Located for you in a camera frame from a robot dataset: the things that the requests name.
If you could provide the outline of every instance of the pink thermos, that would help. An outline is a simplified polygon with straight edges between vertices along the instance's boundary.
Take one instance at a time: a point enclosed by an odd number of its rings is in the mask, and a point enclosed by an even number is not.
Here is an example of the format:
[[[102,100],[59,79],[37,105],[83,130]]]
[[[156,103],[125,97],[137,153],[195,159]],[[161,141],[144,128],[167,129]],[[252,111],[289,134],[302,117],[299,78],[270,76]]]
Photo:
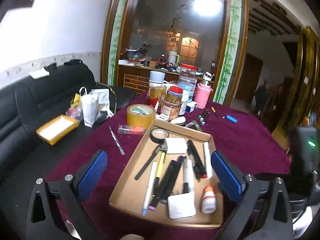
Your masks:
[[[212,92],[211,79],[212,74],[207,72],[204,74],[202,82],[197,85],[194,101],[198,103],[198,109],[204,109],[207,104],[209,95]]]

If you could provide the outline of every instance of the purple tablecloth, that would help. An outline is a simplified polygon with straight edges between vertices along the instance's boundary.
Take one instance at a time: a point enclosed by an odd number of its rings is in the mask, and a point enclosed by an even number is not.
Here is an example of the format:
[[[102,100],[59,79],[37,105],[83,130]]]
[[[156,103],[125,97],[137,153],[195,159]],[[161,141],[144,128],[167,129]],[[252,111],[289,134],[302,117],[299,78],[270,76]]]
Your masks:
[[[136,97],[130,104],[143,103],[145,94]],[[286,152],[273,140],[268,129],[260,121],[251,114],[212,102],[207,104],[208,108],[212,106],[217,111],[218,117],[211,112],[207,123],[201,127],[204,132],[213,136],[217,150],[220,150],[230,162],[236,164],[243,173],[289,173],[290,163]],[[197,120],[201,112],[202,110],[197,109],[192,113],[186,113],[187,122]],[[111,137],[108,124],[116,133],[119,124],[126,124],[126,113],[126,108],[121,109],[86,140],[79,142],[46,180],[60,180],[66,174],[75,173],[98,149],[104,150],[108,153],[108,166],[90,199],[83,203],[83,207],[106,239],[118,240],[126,234],[141,235],[146,240],[212,239],[218,229],[172,228],[132,217],[109,206],[109,197],[142,138],[142,135],[118,134],[117,138],[125,151],[125,155],[120,154]],[[232,123],[225,118],[222,119],[227,114],[237,118],[238,122]],[[224,210],[227,217],[231,212],[230,207],[225,204]]]

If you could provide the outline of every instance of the green light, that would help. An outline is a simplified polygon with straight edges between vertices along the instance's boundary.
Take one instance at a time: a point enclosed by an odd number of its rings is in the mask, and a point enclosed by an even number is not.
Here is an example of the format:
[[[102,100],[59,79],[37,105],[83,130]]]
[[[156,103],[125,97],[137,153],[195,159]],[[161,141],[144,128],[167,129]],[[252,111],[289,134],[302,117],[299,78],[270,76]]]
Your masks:
[[[308,141],[308,144],[309,144],[310,147],[312,147],[312,148],[315,148],[315,147],[316,147],[316,145],[315,145],[313,142],[311,142],[311,141]]]

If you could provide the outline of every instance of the orange bottle cap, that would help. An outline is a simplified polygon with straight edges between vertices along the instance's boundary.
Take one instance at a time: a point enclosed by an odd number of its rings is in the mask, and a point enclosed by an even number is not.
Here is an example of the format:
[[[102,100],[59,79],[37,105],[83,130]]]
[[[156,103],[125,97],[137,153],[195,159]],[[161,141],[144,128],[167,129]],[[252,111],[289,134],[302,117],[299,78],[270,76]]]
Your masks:
[[[213,187],[211,187],[211,186],[205,187],[204,190],[203,190],[203,193],[206,193],[208,191],[213,191]]]

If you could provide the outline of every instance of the cardboard tray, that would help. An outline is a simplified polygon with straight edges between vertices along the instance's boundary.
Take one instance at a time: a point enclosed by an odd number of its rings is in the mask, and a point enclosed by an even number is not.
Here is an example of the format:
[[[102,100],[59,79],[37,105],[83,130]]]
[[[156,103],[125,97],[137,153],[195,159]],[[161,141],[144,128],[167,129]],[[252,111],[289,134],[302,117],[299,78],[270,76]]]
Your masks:
[[[191,128],[185,128],[176,124],[163,122],[160,120],[154,120],[149,129],[146,131],[135,151],[133,152],[129,162],[127,163],[124,171],[122,172],[110,198],[110,206],[121,210],[125,213],[133,216],[143,218],[152,222],[157,222],[164,225],[170,225],[175,227],[186,227],[186,228],[203,228],[213,229],[220,227],[223,222],[223,197],[221,192],[218,190],[219,179],[213,172],[211,179],[201,179],[201,182],[197,182],[195,179],[195,206],[196,215],[189,219],[183,220],[171,220],[168,215],[168,206],[159,203],[155,211],[148,211],[147,215],[142,217],[142,205],[147,189],[148,179],[151,170],[151,164],[145,170],[138,180],[134,177],[144,165],[147,159],[150,157],[151,152],[157,146],[156,143],[150,139],[150,132],[154,128],[163,128],[169,132],[169,137],[184,137],[187,141],[192,139],[196,150],[204,164],[204,152],[203,143],[208,141],[210,152],[216,150],[212,136],[208,133],[199,132]],[[168,154],[165,158],[164,166],[161,175],[163,176],[167,169],[170,160],[177,159],[179,155]],[[160,156],[157,155],[154,161],[159,162]],[[183,169],[181,166],[177,181],[173,188],[173,195],[182,193],[183,185]],[[217,199],[217,210],[211,214],[204,214],[201,212],[201,201],[203,195],[203,189],[211,185],[216,194]]]
[[[64,119],[73,122],[73,125],[71,125],[69,128],[61,131],[56,137],[54,137],[51,140],[47,140],[46,138],[42,137],[39,133],[47,128],[48,126],[50,126],[51,124],[53,124],[54,122],[56,122],[57,120],[59,120],[61,117],[63,117]],[[74,130],[75,128],[77,128],[79,126],[79,121],[77,119],[71,118],[69,116],[66,115],[59,115],[56,118],[52,119],[51,121],[45,123],[44,125],[42,125],[41,127],[39,127],[36,130],[37,135],[44,141],[46,141],[47,143],[49,143],[51,146],[55,145],[58,141],[60,141],[63,137],[65,137],[68,133],[70,133],[72,130]]]

